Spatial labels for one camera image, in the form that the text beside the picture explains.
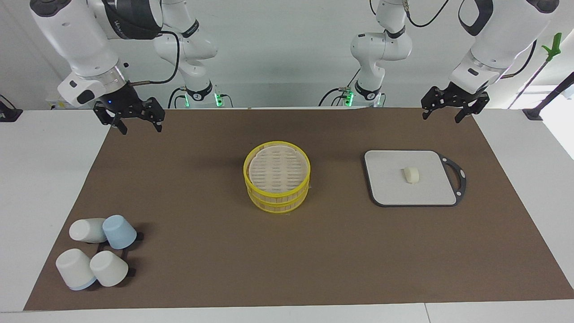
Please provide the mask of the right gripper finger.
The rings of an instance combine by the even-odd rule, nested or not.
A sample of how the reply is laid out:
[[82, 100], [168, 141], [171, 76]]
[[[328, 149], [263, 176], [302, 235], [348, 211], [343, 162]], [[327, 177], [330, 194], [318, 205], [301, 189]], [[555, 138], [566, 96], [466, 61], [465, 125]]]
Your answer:
[[162, 123], [165, 119], [165, 111], [154, 97], [143, 102], [143, 120], [152, 123], [158, 133], [162, 132]]
[[95, 102], [93, 111], [102, 125], [114, 127], [119, 130], [122, 135], [127, 135], [128, 129], [122, 121], [122, 118], [118, 114], [114, 114], [113, 116], [109, 114], [109, 110], [106, 109], [106, 106], [101, 101]]

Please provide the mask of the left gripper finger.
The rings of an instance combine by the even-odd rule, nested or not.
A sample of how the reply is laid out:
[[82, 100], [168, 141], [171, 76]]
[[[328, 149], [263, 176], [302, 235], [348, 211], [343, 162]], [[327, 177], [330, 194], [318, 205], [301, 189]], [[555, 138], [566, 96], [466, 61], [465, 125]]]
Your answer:
[[459, 98], [457, 103], [460, 104], [461, 110], [455, 115], [455, 123], [461, 123], [463, 119], [472, 114], [479, 114], [489, 101], [488, 92], [482, 92], [480, 95], [468, 98]]
[[422, 118], [427, 120], [431, 113], [444, 107], [444, 92], [437, 86], [432, 86], [421, 100]]

